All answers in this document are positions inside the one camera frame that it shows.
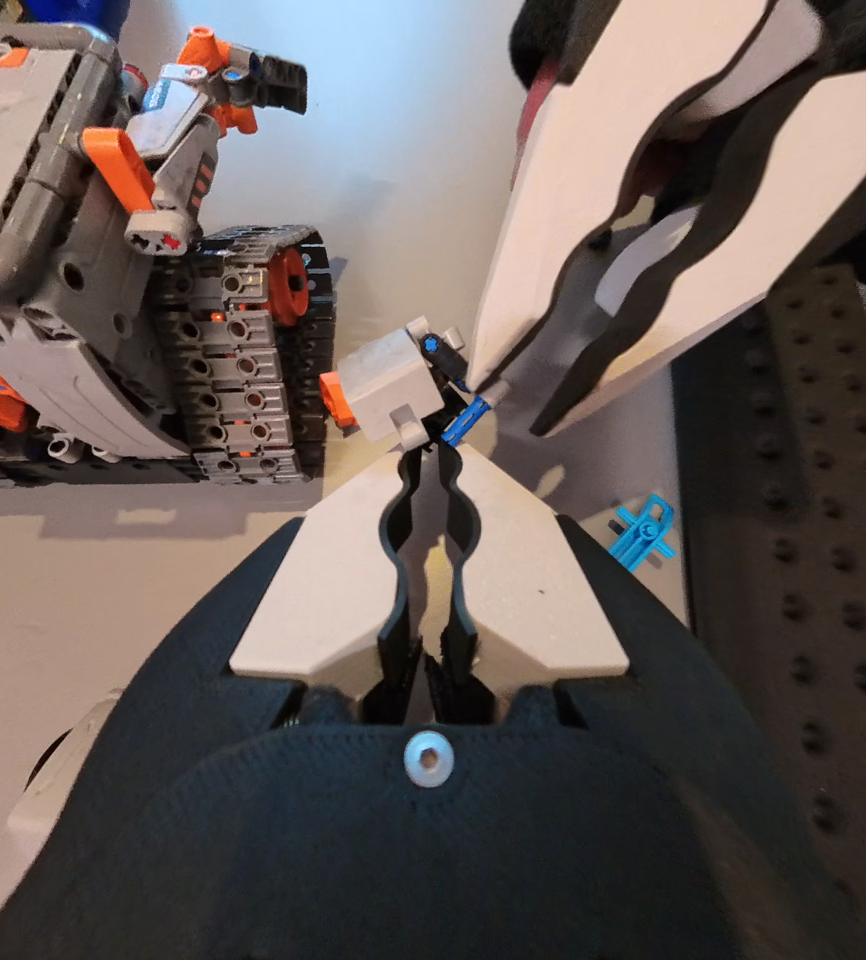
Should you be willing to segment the white desk stand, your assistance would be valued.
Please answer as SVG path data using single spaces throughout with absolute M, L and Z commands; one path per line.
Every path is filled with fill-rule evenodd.
M 55 741 L 31 775 L 7 818 L 16 845 L 34 857 L 52 832 L 100 730 L 123 695 L 109 691 L 79 723 Z

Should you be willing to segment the blue plastic separator tool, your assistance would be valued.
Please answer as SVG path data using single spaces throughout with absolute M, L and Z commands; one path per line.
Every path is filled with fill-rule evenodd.
M 610 529 L 617 534 L 608 553 L 629 572 L 638 570 L 650 558 L 673 559 L 677 551 L 667 543 L 674 525 L 673 506 L 657 493 L 647 496 L 637 512 L 620 504 L 615 507 Z

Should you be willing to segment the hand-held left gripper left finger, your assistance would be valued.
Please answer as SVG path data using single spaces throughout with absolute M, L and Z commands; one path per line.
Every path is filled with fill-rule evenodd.
M 239 676 L 402 687 L 415 669 L 407 573 L 415 451 L 400 449 L 309 510 L 231 657 Z

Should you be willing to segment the light grey block with pins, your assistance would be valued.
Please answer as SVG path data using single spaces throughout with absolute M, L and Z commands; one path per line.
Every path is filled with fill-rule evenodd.
M 395 435 L 406 451 L 440 440 L 454 448 L 510 390 L 503 380 L 471 390 L 464 346 L 456 328 L 438 334 L 416 318 L 319 377 L 327 411 L 343 431 L 358 428 L 373 442 Z

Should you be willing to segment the black dimpled mat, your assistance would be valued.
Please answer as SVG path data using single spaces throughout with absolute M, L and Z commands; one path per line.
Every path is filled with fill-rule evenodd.
M 671 367 L 689 607 L 866 928 L 866 313 L 847 266 Z

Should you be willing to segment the grey orange tracked toy robot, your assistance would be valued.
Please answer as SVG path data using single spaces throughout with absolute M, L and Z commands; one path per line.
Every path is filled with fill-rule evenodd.
M 0 24 L 0 489 L 322 474 L 321 235 L 200 222 L 222 139 L 307 92 L 205 27 L 150 84 L 94 26 Z

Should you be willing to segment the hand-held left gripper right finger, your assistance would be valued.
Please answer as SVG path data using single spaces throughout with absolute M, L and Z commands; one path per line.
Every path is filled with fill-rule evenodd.
M 520 689 L 625 674 L 629 658 L 554 511 L 473 447 L 455 451 L 459 493 L 479 522 L 461 572 L 472 675 Z

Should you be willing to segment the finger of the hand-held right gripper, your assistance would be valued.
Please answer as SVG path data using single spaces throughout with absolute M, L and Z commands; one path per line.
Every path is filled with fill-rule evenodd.
M 605 272 L 608 321 L 530 431 L 550 436 L 638 385 L 866 229 L 866 70 L 769 91 L 704 201 L 639 235 Z
M 481 388 L 548 313 L 564 264 L 616 216 L 662 122 L 727 74 L 773 2 L 579 2 L 535 115 L 471 339 Z

